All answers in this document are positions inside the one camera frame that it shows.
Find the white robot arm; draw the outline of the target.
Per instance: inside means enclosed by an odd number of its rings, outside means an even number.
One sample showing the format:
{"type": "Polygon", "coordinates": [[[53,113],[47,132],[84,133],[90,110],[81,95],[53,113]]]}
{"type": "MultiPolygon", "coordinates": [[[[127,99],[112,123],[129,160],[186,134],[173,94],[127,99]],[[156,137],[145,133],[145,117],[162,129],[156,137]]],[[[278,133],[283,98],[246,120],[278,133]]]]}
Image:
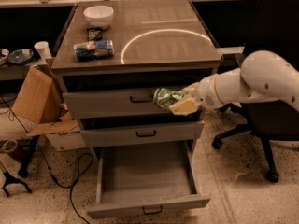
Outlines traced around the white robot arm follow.
{"type": "Polygon", "coordinates": [[[299,111],[299,72],[276,53],[260,50],[241,66],[214,74],[182,90],[186,96],[170,105],[175,115],[199,108],[218,109],[230,103],[267,103],[281,100],[299,111]]]}

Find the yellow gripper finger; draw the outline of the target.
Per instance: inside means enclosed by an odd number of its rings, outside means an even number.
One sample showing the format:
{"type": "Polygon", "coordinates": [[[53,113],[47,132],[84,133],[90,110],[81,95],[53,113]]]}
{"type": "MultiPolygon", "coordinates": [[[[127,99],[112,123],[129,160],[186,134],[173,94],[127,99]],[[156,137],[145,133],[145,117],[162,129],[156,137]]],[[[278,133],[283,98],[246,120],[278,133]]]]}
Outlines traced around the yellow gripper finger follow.
{"type": "Polygon", "coordinates": [[[200,103],[192,96],[187,95],[183,99],[169,106],[174,115],[183,115],[194,113],[200,107],[200,103]]]}
{"type": "Polygon", "coordinates": [[[186,94],[193,94],[193,92],[197,86],[198,86],[198,82],[195,82],[195,83],[183,88],[181,91],[186,94]]]}

